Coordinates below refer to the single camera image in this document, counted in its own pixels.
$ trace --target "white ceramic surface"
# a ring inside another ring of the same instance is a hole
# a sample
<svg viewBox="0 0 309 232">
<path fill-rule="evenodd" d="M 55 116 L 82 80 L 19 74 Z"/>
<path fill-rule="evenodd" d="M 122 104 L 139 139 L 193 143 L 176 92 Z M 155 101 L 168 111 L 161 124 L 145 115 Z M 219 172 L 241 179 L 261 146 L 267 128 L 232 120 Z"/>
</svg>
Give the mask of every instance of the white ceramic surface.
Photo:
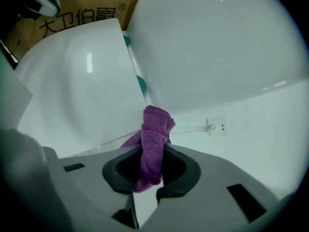
<svg viewBox="0 0 309 232">
<path fill-rule="evenodd" d="M 117 19 L 46 38 L 16 74 L 33 94 L 18 129 L 61 158 L 140 129 L 145 100 Z"/>
<path fill-rule="evenodd" d="M 128 27 L 154 105 L 235 102 L 308 77 L 308 50 L 278 0 L 139 0 Z"/>
</svg>

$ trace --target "brown cardboard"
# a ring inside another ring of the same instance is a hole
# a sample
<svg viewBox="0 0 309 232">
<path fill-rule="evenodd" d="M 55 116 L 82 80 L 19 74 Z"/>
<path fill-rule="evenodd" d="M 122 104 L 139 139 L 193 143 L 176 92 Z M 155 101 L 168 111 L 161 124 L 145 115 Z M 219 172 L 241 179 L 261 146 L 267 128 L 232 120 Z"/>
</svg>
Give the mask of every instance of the brown cardboard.
<svg viewBox="0 0 309 232">
<path fill-rule="evenodd" d="M 41 16 L 21 19 L 7 34 L 5 43 L 17 59 L 21 59 L 42 39 L 85 23 L 118 18 L 126 30 L 138 0 L 60 0 L 61 11 L 56 17 Z"/>
</svg>

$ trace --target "purple towel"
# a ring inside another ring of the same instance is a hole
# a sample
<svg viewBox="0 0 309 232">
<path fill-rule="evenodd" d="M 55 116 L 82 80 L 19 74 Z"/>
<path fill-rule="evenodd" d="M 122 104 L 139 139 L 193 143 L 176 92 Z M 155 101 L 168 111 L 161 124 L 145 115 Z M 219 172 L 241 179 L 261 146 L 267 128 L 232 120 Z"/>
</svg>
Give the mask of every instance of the purple towel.
<svg viewBox="0 0 309 232">
<path fill-rule="evenodd" d="M 147 106 L 141 131 L 130 137 L 121 147 L 141 144 L 143 153 L 140 160 L 140 179 L 134 192 L 143 192 L 158 185 L 162 180 L 163 145 L 169 139 L 169 132 L 175 126 L 169 113 Z"/>
</svg>

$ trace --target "power outlet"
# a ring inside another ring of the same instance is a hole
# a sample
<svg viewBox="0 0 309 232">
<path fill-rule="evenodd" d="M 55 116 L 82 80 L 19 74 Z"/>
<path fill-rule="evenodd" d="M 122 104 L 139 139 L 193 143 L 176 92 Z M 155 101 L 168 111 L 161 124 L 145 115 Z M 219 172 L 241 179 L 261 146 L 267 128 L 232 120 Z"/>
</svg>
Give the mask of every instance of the power outlet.
<svg viewBox="0 0 309 232">
<path fill-rule="evenodd" d="M 211 136 L 226 137 L 228 135 L 226 116 L 207 118 L 206 124 L 208 128 L 210 125 L 215 126 L 215 129 L 211 131 Z"/>
</svg>

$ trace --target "black rectangular slot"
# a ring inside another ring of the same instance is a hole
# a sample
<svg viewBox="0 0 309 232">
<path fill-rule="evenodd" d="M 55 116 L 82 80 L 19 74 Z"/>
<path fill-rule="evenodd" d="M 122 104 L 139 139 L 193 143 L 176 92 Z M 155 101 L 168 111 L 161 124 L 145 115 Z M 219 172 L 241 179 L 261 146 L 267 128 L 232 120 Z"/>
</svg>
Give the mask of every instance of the black rectangular slot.
<svg viewBox="0 0 309 232">
<path fill-rule="evenodd" d="M 259 202 L 241 184 L 227 187 L 249 222 L 253 222 L 266 212 Z"/>
<path fill-rule="evenodd" d="M 83 167 L 85 167 L 85 165 L 83 165 L 82 163 L 77 163 L 77 164 L 65 166 L 63 168 L 66 172 L 70 172 L 70 171 L 74 171 L 74 170 L 77 170 L 77 169 L 80 169 L 80 168 L 83 168 Z"/>
</svg>

